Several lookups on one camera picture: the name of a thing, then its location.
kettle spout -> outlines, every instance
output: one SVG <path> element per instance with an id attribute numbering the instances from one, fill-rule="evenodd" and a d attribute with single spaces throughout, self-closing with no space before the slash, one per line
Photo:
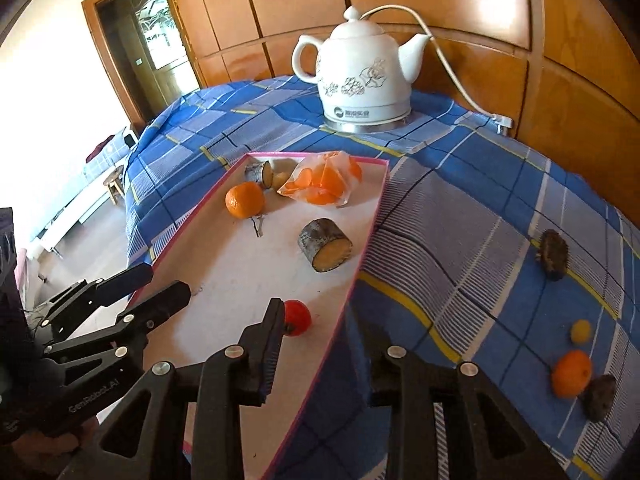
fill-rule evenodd
<path id="1" fill-rule="evenodd" d="M 400 68 L 406 81 L 411 84 L 418 79 L 422 68 L 422 53 L 431 36 L 416 34 L 398 50 Z"/>

human hand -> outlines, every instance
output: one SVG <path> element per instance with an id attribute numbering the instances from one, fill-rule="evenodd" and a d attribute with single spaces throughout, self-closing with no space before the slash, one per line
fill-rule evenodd
<path id="1" fill-rule="evenodd" d="M 11 446 L 28 468 L 57 475 L 71 459 L 71 452 L 84 447 L 91 440 L 98 425 L 98 419 L 92 417 L 77 431 L 56 438 L 44 436 L 39 431 L 30 431 L 12 442 Z"/>

dark red cloth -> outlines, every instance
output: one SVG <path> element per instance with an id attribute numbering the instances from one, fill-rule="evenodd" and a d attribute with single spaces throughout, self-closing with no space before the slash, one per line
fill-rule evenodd
<path id="1" fill-rule="evenodd" d="M 104 139 L 100 144 L 98 144 L 94 150 L 89 154 L 89 156 L 86 158 L 86 160 L 84 161 L 86 164 L 89 163 L 89 161 L 91 161 L 92 158 L 95 158 L 96 156 L 98 156 L 98 153 L 100 153 L 102 151 L 102 149 L 107 145 L 107 143 L 113 139 L 113 137 L 115 137 L 114 135 L 110 135 L 109 137 L 107 137 L 106 139 Z"/>

white tray with pink edge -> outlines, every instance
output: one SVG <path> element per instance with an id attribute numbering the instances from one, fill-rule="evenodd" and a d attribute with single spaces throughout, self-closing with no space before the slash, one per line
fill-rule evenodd
<path id="1" fill-rule="evenodd" d="M 149 334 L 144 368 L 158 361 L 176 367 L 205 361 L 236 344 L 242 330 L 262 320 L 271 298 L 300 300 L 312 325 L 296 337 L 285 336 L 271 395 L 261 408 L 241 406 L 242 456 L 247 479 L 262 478 L 284 450 L 318 370 L 330 348 L 344 305 L 372 233 L 386 183 L 386 160 L 354 157 L 362 182 L 340 208 L 317 206 L 265 192 L 256 219 L 231 216 L 226 192 L 244 182 L 244 168 L 270 161 L 278 168 L 313 153 L 249 153 L 238 160 L 205 195 L 154 262 L 154 278 L 129 304 L 136 304 L 173 280 L 191 287 L 190 304 Z M 351 256 L 329 272 L 316 272 L 298 247 L 300 231 L 312 220 L 330 218 L 352 241 Z M 193 436 L 190 406 L 185 441 Z"/>

door glass window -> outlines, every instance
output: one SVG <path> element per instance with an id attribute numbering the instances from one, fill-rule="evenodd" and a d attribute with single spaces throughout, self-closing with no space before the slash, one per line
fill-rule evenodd
<path id="1" fill-rule="evenodd" d="M 167 0 L 147 0 L 136 16 L 156 70 L 187 55 Z"/>

